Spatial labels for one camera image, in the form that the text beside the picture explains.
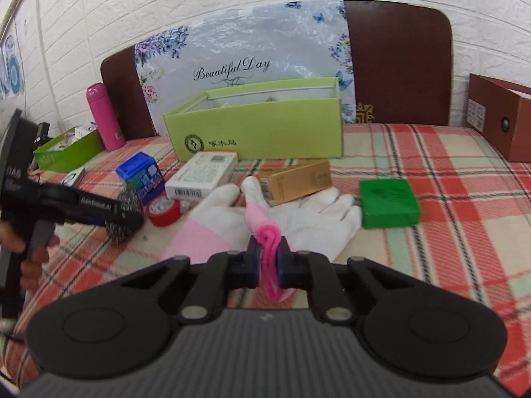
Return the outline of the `person left hand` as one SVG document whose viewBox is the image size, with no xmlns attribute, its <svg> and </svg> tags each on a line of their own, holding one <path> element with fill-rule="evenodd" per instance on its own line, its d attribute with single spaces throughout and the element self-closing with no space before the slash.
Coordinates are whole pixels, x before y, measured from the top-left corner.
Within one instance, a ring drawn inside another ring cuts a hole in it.
<svg viewBox="0 0 531 398">
<path fill-rule="evenodd" d="M 59 237 L 54 234 L 45 246 L 35 248 L 29 258 L 21 264 L 20 285 L 23 290 L 35 292 L 42 275 L 42 266 L 49 262 L 49 249 L 59 244 Z M 14 233 L 13 228 L 6 222 L 1 223 L 1 246 L 15 254 L 21 254 L 25 249 L 25 242 Z"/>
</svg>

